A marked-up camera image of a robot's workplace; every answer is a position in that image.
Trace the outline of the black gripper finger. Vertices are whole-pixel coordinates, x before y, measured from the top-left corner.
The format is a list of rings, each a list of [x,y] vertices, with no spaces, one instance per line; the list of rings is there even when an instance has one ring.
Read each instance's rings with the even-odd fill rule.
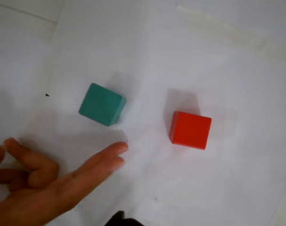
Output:
[[[123,219],[123,225],[124,226],[143,226],[143,224],[141,224],[139,221],[133,218]]]
[[[124,211],[118,211],[115,213],[109,221],[105,224],[105,226],[123,226],[124,225]]]

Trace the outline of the bare person hand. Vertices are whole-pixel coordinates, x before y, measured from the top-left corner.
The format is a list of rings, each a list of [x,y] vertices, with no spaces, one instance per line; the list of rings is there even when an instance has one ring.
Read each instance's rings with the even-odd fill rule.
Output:
[[[77,170],[58,177],[59,164],[19,144],[0,145],[0,184],[9,196],[0,202],[0,226],[43,226],[74,208],[125,163],[126,142],[114,143]]]

